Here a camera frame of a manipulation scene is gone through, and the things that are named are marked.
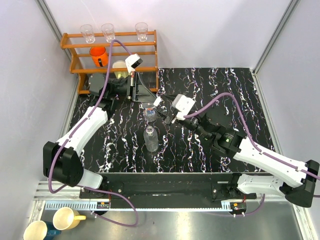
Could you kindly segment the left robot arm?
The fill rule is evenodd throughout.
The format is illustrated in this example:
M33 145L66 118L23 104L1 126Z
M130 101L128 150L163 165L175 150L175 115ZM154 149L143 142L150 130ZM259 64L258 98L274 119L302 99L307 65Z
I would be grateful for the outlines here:
M83 167L80 155L96 131L116 110L118 98L137 103L153 103L157 96L147 87L140 72L127 77L108 78L93 73L88 78L89 93L94 97L83 117L63 137L43 147L43 174L64 187L85 187L97 198L108 193L103 177Z

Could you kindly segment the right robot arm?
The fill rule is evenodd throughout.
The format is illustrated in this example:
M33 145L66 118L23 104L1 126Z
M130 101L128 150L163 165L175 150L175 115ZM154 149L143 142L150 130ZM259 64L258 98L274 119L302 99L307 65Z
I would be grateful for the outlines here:
M316 182L320 179L320 164L312 159L307 162L291 159L259 145L252 139L245 122L245 133L229 128L228 117L212 108L225 96L235 98L223 92L203 108L193 111L193 99L183 94L166 94L172 114L163 114L162 118L167 125L177 123L194 132L216 155L251 164L268 173L267 176L236 175L227 185L230 197L261 193L284 197L300 207L311 207L316 198Z

